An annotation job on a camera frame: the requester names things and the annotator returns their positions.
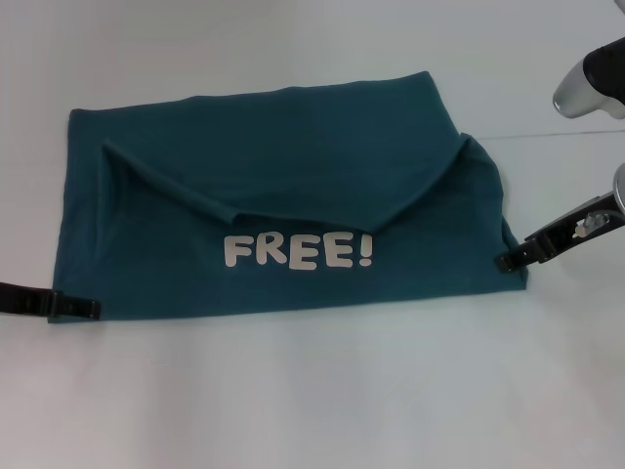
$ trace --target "black clamp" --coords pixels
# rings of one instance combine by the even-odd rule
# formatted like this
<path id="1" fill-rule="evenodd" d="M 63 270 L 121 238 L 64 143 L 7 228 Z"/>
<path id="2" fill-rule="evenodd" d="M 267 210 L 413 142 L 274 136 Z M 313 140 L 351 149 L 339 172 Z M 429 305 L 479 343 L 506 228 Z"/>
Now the black clamp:
<path id="1" fill-rule="evenodd" d="M 497 256 L 495 264 L 503 273 L 517 271 L 534 262 L 542 264 L 623 226 L 625 216 L 614 192 L 610 192 L 589 200 L 528 236 L 523 244 Z"/>
<path id="2" fill-rule="evenodd" d="M 95 300 L 65 296 L 62 291 L 0 283 L 0 313 L 55 318 L 73 316 L 100 319 L 101 304 Z"/>

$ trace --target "white table surface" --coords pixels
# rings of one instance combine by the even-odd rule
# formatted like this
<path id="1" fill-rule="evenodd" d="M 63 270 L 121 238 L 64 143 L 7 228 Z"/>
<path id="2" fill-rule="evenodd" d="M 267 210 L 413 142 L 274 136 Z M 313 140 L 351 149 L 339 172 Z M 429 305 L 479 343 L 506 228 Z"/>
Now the white table surface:
<path id="1" fill-rule="evenodd" d="M 67 114 L 429 70 L 523 237 L 610 190 L 625 129 L 551 96 L 609 0 L 0 0 L 0 281 L 49 286 Z M 625 467 L 623 236 L 528 291 L 200 320 L 0 317 L 0 467 Z"/>

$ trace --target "teal t-shirt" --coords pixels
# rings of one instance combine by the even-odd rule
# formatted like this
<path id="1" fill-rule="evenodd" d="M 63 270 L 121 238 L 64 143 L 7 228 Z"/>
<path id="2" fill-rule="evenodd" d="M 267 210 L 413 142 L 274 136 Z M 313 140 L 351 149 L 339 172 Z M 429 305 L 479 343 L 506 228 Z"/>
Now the teal t-shirt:
<path id="1" fill-rule="evenodd" d="M 77 109 L 54 287 L 105 320 L 519 290 L 502 196 L 427 72 Z"/>

